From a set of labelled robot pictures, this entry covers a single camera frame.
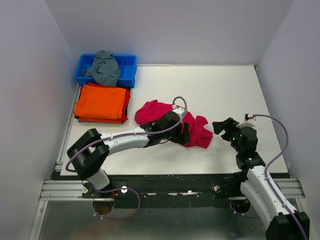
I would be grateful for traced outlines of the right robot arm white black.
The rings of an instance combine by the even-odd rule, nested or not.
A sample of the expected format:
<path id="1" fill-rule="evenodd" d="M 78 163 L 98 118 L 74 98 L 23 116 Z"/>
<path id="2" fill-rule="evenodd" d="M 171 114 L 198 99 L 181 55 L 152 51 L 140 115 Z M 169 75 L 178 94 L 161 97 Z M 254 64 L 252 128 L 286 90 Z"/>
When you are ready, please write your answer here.
<path id="1" fill-rule="evenodd" d="M 268 240 L 308 240 L 310 219 L 298 211 L 285 197 L 257 152 L 258 137 L 253 121 L 256 115 L 246 115 L 240 123 L 233 118 L 212 123 L 214 133 L 230 142 L 235 150 L 241 178 L 230 183 L 230 191 L 244 195 L 265 227 Z"/>

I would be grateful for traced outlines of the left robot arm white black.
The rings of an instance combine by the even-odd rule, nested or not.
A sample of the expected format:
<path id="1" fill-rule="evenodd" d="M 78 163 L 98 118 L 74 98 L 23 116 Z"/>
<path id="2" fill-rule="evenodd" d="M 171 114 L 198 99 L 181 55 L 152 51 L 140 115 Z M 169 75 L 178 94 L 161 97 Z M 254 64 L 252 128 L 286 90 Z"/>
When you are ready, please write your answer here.
<path id="1" fill-rule="evenodd" d="M 102 169 L 105 159 L 115 153 L 129 149 L 142 149 L 168 140 L 185 145 L 190 141 L 189 124 L 183 124 L 187 111 L 182 107 L 165 113 L 159 120 L 140 125 L 121 133 L 99 133 L 87 130 L 68 150 L 69 161 L 65 169 L 75 172 L 80 180 L 87 180 L 93 191 L 101 198 L 111 191 L 111 181 Z"/>

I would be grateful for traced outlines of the magenta t shirt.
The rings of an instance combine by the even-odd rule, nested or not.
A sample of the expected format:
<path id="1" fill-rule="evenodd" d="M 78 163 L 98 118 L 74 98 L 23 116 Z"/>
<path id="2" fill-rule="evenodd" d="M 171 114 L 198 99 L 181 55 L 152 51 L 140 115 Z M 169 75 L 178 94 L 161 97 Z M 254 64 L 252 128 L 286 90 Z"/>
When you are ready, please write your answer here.
<path id="1" fill-rule="evenodd" d="M 164 114 L 174 109 L 172 104 L 158 102 L 157 99 L 147 101 L 136 113 L 134 120 L 138 125 L 147 124 L 159 120 Z M 204 116 L 197 115 L 194 117 L 190 112 L 184 117 L 183 123 L 189 124 L 190 141 L 184 146 L 201 147 L 207 149 L 213 138 L 213 132 L 207 130 L 205 125 L 208 124 Z"/>

